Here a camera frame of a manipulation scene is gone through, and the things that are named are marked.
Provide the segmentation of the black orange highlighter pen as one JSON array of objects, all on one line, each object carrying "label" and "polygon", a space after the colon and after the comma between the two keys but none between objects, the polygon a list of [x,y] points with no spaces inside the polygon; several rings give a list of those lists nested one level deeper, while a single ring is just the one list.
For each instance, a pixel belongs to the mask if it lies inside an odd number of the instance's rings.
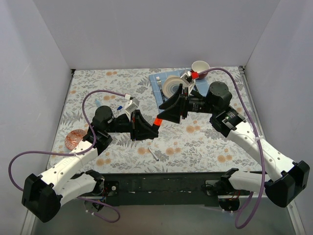
[{"label": "black orange highlighter pen", "polygon": [[160,128],[159,125],[156,125],[156,124],[153,124],[153,125],[152,125],[152,130],[153,130],[154,133],[157,133],[157,134],[158,134],[159,128]]}]

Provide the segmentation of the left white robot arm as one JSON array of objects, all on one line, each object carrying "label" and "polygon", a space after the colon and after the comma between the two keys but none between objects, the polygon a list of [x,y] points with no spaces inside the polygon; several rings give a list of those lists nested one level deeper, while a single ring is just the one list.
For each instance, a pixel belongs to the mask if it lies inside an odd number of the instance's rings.
[{"label": "left white robot arm", "polygon": [[71,156],[64,157],[38,176],[30,174],[26,178],[22,204],[45,223],[70,200],[85,193],[94,196],[102,194],[105,179],[100,173],[89,170],[76,179],[72,177],[107,149],[112,142],[110,133],[130,133],[133,141],[152,140],[158,137],[161,123],[162,120],[156,118],[150,125],[139,110],[116,118],[110,107],[97,108],[91,128],[73,149]]}]

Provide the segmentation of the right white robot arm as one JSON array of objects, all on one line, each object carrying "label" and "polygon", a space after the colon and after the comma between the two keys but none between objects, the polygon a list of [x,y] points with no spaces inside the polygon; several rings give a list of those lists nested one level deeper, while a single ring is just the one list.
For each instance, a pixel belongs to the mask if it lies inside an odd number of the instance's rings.
[{"label": "right white robot arm", "polygon": [[223,82],[213,82],[206,96],[179,86],[178,90],[159,108],[159,119],[179,123],[188,112],[211,114],[209,122],[228,140],[239,145],[257,162],[264,158],[265,178],[261,174],[231,169],[225,173],[210,191],[231,195],[237,190],[259,192],[265,189],[266,196],[277,206],[286,207],[307,186],[310,167],[304,162],[295,162],[280,153],[261,137],[256,137],[245,117],[230,106],[232,94]]}]

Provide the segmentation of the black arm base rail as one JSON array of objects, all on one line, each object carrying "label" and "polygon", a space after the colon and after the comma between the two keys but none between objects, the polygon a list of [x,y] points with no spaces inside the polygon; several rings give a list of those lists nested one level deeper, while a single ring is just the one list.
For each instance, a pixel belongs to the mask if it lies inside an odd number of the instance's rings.
[{"label": "black arm base rail", "polygon": [[247,195],[224,185],[224,172],[105,174],[104,195],[112,206],[219,205],[218,197]]}]

